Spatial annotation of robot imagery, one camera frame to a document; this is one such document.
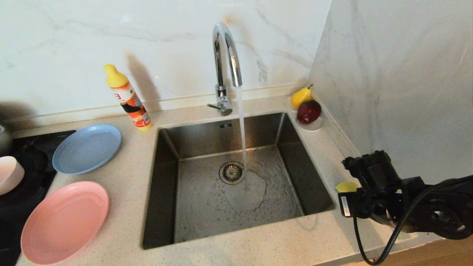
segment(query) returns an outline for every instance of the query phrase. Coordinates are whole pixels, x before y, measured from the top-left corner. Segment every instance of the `bottle label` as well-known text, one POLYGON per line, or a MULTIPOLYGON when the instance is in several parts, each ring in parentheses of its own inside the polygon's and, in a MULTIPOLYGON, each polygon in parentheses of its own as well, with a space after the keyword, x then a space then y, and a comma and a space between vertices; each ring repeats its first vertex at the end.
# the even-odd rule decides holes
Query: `bottle label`
POLYGON ((124 103, 131 99, 134 95, 136 95, 133 86, 128 82, 125 85, 118 87, 118 88, 111 88, 115 94, 115 97, 118 99, 120 103, 124 103))
POLYGON ((136 127, 149 125, 151 119, 129 82, 121 87, 111 89, 136 127))

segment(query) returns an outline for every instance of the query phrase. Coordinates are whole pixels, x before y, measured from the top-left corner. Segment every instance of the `countertop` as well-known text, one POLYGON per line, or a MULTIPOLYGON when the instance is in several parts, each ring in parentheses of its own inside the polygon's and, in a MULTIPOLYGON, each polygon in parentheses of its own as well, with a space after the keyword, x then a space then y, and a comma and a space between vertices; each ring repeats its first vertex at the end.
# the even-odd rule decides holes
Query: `countertop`
MULTIPOLYGON (((285 97, 244 101, 245 116, 286 112, 285 97)), ((141 247, 149 185, 158 130, 185 124, 199 124, 237 118, 237 104, 232 115, 221 117, 206 106, 150 113, 154 126, 147 132, 134 128, 128 116, 57 124, 14 132, 24 137, 65 130, 79 130, 93 124, 111 124, 123 135, 120 151, 107 164, 82 175, 58 173, 49 193, 78 181, 101 184, 110 197, 107 220, 88 246, 72 258, 57 265, 340 265, 361 260, 353 231, 352 219, 342 217, 335 185, 354 181, 340 163, 355 151, 343 139, 330 116, 324 116, 324 127, 314 133, 297 128, 309 156, 336 208, 282 222, 257 226, 217 236, 143 250, 141 247)), ((392 229, 372 220, 359 220, 365 250, 379 255, 392 229)), ((394 250, 415 247, 441 239, 434 234, 401 234, 394 250)), ((21 255, 17 265, 32 265, 21 255)))

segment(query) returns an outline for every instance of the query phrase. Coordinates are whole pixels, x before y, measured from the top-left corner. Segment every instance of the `black stove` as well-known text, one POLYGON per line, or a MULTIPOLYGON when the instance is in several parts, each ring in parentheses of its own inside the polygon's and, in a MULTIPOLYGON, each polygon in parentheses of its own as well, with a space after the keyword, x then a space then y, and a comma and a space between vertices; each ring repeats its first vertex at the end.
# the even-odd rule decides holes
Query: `black stove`
POLYGON ((56 170, 53 154, 68 136, 64 131, 13 140, 10 156, 25 169, 25 176, 12 191, 0 196, 0 265, 13 266, 21 252, 20 238, 26 220, 44 199, 56 170))

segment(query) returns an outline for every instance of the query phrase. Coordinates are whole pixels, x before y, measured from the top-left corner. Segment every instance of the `marble wall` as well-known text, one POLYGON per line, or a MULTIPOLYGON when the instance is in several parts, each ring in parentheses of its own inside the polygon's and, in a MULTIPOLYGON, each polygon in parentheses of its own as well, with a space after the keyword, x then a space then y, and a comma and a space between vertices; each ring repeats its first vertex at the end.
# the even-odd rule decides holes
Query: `marble wall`
POLYGON ((332 2, 309 82, 360 153, 386 150, 402 178, 473 173, 472 12, 464 0, 332 2))
POLYGON ((127 74, 145 102, 211 94, 219 21, 236 40, 243 89, 305 83, 330 3, 1 1, 0 119, 116 105, 106 63, 127 74))

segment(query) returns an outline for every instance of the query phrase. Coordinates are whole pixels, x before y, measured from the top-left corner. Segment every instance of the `blue plate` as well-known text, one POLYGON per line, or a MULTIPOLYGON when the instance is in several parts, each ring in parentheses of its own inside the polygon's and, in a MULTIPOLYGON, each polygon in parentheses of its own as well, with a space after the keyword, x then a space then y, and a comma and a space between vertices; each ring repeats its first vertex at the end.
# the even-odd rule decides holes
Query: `blue plate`
POLYGON ((122 144, 122 134, 109 124, 83 128, 56 149, 53 166, 58 172, 75 175, 95 170, 110 161, 122 144))

